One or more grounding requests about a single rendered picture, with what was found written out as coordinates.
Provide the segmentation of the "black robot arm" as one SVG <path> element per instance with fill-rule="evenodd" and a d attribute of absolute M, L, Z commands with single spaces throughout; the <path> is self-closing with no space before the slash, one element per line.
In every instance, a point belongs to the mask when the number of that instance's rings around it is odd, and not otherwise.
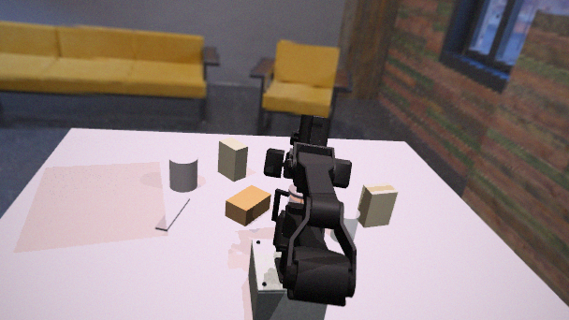
<path fill-rule="evenodd" d="M 344 307 L 356 288 L 357 248 L 344 223 L 344 204 L 332 185 L 335 151 L 327 147 L 330 119 L 301 115 L 292 131 L 288 167 L 304 204 L 288 202 L 276 218 L 273 245 L 279 281 L 289 299 Z M 328 249 L 325 228 L 334 229 L 344 254 Z"/>

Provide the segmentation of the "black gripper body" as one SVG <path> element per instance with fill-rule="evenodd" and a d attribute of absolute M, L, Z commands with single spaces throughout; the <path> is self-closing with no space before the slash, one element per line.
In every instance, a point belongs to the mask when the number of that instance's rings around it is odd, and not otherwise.
<path fill-rule="evenodd" d="M 266 153 L 264 174 L 268 177 L 280 178 L 284 167 L 284 176 L 290 177 L 288 158 L 284 160 L 285 151 L 269 148 Z M 350 182 L 352 163 L 350 160 L 335 158 L 336 172 L 332 183 L 333 187 L 347 188 Z"/>

